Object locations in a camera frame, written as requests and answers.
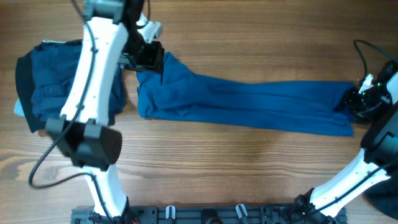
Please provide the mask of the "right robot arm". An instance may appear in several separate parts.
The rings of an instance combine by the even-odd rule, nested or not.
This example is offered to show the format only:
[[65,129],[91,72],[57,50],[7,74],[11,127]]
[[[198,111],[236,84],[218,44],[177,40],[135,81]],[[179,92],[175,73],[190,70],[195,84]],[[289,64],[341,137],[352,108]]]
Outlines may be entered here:
[[376,85],[387,91],[392,107],[372,124],[358,155],[327,183],[299,195],[289,211],[289,223],[337,223],[345,205],[368,188],[397,178],[397,63],[387,62]]

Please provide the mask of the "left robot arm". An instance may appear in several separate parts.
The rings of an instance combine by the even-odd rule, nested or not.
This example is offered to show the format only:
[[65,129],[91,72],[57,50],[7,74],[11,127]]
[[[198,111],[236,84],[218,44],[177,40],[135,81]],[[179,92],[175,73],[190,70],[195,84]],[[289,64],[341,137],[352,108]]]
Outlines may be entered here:
[[53,147],[86,177],[95,201],[95,223],[128,223],[131,212],[116,162],[121,133],[111,129],[109,99],[116,70],[162,73],[162,25],[142,10],[147,1],[86,1],[82,49],[71,92],[58,118],[46,122]]

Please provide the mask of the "blue polo shirt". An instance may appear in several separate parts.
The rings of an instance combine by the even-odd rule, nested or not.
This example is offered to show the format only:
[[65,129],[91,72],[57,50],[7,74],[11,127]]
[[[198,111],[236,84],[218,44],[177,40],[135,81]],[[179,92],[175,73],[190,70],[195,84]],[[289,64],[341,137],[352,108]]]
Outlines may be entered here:
[[353,135],[353,117],[339,107],[351,82],[242,83],[193,73],[170,52],[162,75],[138,72],[136,78],[143,118]]

